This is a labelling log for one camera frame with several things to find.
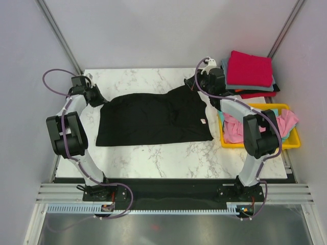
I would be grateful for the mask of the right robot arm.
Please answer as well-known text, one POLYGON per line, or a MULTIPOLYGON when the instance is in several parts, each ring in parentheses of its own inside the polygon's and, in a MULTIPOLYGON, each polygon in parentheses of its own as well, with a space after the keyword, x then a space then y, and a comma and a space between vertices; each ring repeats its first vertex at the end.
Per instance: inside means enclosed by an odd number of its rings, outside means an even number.
POLYGON ((259 110, 236 98, 208 93, 219 72, 218 68, 213 68, 209 73, 204 74, 197 70, 192 77, 184 79, 184 83, 189 89, 200 91, 216 100, 216 107, 221 112, 232 116, 242 124, 243 145, 247 157, 237 176, 240 184, 234 188, 234 195, 238 200, 245 201, 252 196, 251 187, 260 182, 260 173, 265 161, 281 153, 282 137, 274 111, 259 110))

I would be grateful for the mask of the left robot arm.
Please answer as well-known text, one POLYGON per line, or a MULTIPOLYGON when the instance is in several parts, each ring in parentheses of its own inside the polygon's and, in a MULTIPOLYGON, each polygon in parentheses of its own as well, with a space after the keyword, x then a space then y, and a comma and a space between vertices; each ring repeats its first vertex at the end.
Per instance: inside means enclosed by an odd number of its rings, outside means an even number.
POLYGON ((85 185, 78 185, 77 189, 84 192, 84 201, 111 201, 114 191, 88 152, 88 138, 80 119, 88 105, 98 107, 107 100, 92 81, 91 74, 72 77, 71 81, 63 108, 46 119, 51 145, 54 153, 70 161, 83 177, 85 185))

